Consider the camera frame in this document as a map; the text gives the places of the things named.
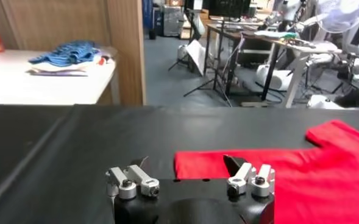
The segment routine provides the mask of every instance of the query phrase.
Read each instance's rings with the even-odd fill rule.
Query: black tablecloth
[[[147,171],[174,178],[178,150],[306,148],[308,127],[359,111],[78,106],[0,201],[0,223],[113,223],[104,173],[149,156]]]
[[[0,106],[0,184],[68,109]]]

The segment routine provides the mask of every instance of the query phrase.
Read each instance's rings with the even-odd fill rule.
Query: white fan
[[[343,33],[358,23],[359,0],[318,0],[316,18],[328,33]]]

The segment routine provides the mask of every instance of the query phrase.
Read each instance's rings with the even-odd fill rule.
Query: cardboard box
[[[166,0],[166,5],[169,6],[183,6],[182,0]]]

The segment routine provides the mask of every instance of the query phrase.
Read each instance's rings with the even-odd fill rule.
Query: blue cloth
[[[48,62],[58,67],[67,67],[93,61],[94,56],[99,52],[99,46],[93,41],[72,41],[57,47],[53,52],[30,59],[32,64]]]

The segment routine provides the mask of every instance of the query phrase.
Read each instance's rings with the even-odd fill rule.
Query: red cloth
[[[359,131],[341,121],[310,128],[318,148],[178,152],[178,179],[227,178],[223,155],[275,169],[276,223],[359,223]]]

